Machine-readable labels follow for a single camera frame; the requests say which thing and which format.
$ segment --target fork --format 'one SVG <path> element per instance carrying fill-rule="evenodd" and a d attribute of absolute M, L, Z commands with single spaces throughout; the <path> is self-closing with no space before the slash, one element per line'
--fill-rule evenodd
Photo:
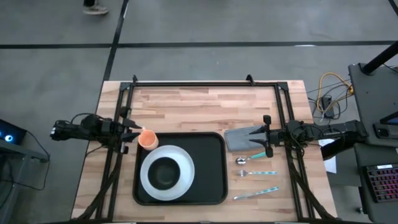
<path fill-rule="evenodd" d="M 248 174 L 260 174 L 260 175 L 276 175 L 278 172 L 275 171 L 264 171 L 264 172 L 247 172 L 246 170 L 238 170 L 236 172 L 241 177 L 245 177 Z"/>

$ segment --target desk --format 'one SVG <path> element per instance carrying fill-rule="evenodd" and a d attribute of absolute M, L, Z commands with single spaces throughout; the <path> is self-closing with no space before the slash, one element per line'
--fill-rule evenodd
<path fill-rule="evenodd" d="M 364 166 L 396 164 L 398 161 L 397 151 L 391 147 L 369 146 L 367 144 L 356 143 L 354 149 L 358 169 Z M 361 171 L 359 176 L 363 188 L 361 200 L 365 212 L 369 215 L 369 219 L 377 223 L 397 223 L 397 218 L 395 216 L 398 208 L 397 202 L 375 203 L 366 178 Z"/>
<path fill-rule="evenodd" d="M 289 81 L 289 91 L 297 120 L 312 123 L 312 116 L 303 81 Z M 112 118 L 120 82 L 105 82 L 97 114 Z M 135 88 L 132 100 L 133 119 L 138 125 L 156 132 L 214 131 L 223 135 L 226 129 L 263 124 L 262 115 L 272 117 L 271 129 L 280 128 L 275 92 L 268 87 L 145 87 Z M 98 147 L 92 142 L 88 150 Z M 238 177 L 234 160 L 251 152 L 226 153 L 228 196 L 219 205 L 200 206 L 141 206 L 132 197 L 136 140 L 129 144 L 129 154 L 123 156 L 114 221 L 132 222 L 256 222 L 296 221 L 285 150 L 274 148 L 273 158 L 248 162 L 246 170 L 275 170 L 275 177 Z M 84 163 L 72 218 L 79 216 L 100 189 L 106 150 L 90 154 Z M 319 147 L 305 150 L 305 166 L 310 188 L 328 212 L 336 216 L 335 205 Z M 279 191 L 259 195 L 249 200 L 232 201 L 236 195 L 257 192 L 279 186 Z M 304 214 L 305 201 L 300 197 Z"/>
<path fill-rule="evenodd" d="M 398 111 L 395 99 L 398 95 L 397 73 L 387 67 L 379 67 L 374 72 L 375 75 L 365 75 L 359 64 L 349 65 L 348 71 L 354 87 L 358 114 L 369 134 L 366 143 L 373 146 L 398 147 L 398 141 L 395 139 L 379 139 L 373 128 L 374 123 Z"/>

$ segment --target yellow cable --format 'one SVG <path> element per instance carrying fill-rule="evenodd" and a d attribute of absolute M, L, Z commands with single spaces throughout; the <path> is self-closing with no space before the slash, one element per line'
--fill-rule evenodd
<path fill-rule="evenodd" d="M 323 81 L 323 78 L 325 78 L 327 75 L 334 75 L 335 77 L 340 79 L 341 82 L 344 83 L 344 85 L 347 86 L 347 88 L 349 88 L 349 94 L 347 94 L 347 96 L 342 96 L 342 97 L 338 98 L 337 100 L 335 100 L 332 103 L 331 106 L 333 106 L 337 101 L 343 100 L 346 97 L 350 97 L 350 96 L 352 96 L 354 94 L 353 87 L 349 83 L 347 83 L 341 76 L 339 76 L 339 75 L 337 75 L 336 73 L 333 73 L 333 72 L 326 72 L 325 74 L 323 74 L 321 76 L 321 79 L 319 79 L 319 90 L 318 90 L 318 98 L 317 98 L 317 109 L 318 109 L 318 111 L 321 111 L 322 113 L 323 113 L 323 110 L 321 109 L 321 106 L 319 105 L 320 104 L 320 100 L 321 100 L 320 99 L 321 98 L 321 93 L 322 93 L 322 81 Z"/>

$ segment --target person's foot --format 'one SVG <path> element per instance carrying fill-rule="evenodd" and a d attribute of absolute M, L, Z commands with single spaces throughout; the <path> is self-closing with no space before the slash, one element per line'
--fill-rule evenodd
<path fill-rule="evenodd" d="M 100 6 L 98 1 L 95 2 L 94 6 L 83 6 L 83 13 L 87 15 L 105 15 L 108 12 L 108 9 L 106 7 Z"/>

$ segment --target keyboard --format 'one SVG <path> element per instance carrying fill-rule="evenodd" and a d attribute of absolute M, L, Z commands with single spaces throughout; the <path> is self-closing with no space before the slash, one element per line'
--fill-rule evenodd
<path fill-rule="evenodd" d="M 398 201 L 398 164 L 364 167 L 376 203 Z"/>

